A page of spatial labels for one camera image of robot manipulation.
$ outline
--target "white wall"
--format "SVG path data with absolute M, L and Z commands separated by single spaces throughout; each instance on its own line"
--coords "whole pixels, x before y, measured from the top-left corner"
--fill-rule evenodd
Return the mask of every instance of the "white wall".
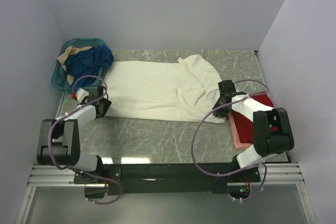
M 64 37 L 43 0 L 0 0 L 0 223 L 14 223 L 39 127 L 60 98 L 51 76 Z
M 284 0 L 47 0 L 66 39 L 113 49 L 259 49 Z
M 277 106 L 287 109 L 319 224 L 336 223 L 336 4 L 286 0 L 258 53 Z

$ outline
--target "laundry basket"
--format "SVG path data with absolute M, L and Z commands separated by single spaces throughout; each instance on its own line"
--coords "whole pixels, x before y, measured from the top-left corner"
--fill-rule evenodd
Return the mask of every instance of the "laundry basket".
M 96 38 L 94 39 L 72 39 L 64 44 L 59 54 L 60 55 L 63 54 L 65 50 L 70 46 L 81 48 L 81 47 L 98 47 L 102 45 L 105 45 L 105 42 L 101 39 L 96 39 Z M 99 68 L 98 77 L 101 77 L 101 73 L 102 73 L 102 67 Z M 67 73 L 64 71 L 64 69 L 62 68 L 61 64 L 58 61 L 56 62 L 56 66 L 55 66 L 55 70 L 54 70 L 54 74 L 51 79 L 51 82 L 56 89 L 67 92 L 67 93 L 71 93 L 72 87 L 70 87 L 67 81 Z M 91 84 L 91 86 L 97 86 L 98 83 L 99 83 L 99 80 L 97 79 L 96 81 L 94 81 L 93 84 Z

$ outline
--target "white cloth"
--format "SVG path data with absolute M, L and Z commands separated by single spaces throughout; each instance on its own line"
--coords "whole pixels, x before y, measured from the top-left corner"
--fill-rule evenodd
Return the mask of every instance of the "white cloth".
M 178 63 L 114 62 L 105 77 L 112 101 L 106 116 L 199 122 L 219 98 L 220 81 L 200 55 Z M 224 120 L 210 115 L 206 122 Z

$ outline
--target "blue clothing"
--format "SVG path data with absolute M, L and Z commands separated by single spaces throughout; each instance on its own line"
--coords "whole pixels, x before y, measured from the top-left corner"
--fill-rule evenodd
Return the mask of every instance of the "blue clothing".
M 102 45 L 81 51 L 75 55 L 69 55 L 64 65 L 67 68 L 67 73 L 74 77 L 73 85 L 81 76 L 87 74 L 97 76 L 100 67 L 108 70 L 113 61 L 114 56 L 111 50 L 106 45 Z M 76 84 L 76 87 L 90 86 L 95 80 L 95 78 L 83 78 Z

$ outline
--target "marble table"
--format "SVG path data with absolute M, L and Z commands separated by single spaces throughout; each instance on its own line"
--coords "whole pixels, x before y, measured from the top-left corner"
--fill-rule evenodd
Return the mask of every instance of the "marble table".
M 264 81 L 255 52 L 252 50 L 114 50 L 115 61 L 141 60 L 177 62 L 178 58 L 200 54 L 218 71 L 222 80 L 256 79 Z M 247 93 L 263 91 L 257 83 L 237 85 Z M 62 97 L 60 115 L 77 105 L 69 94 Z M 198 123 L 170 122 L 105 117 L 80 130 L 81 150 L 99 155 L 104 163 L 191 163 L 190 143 Z M 198 162 L 230 162 L 236 150 L 229 121 L 204 123 L 195 141 Z M 287 162 L 286 154 L 268 162 Z

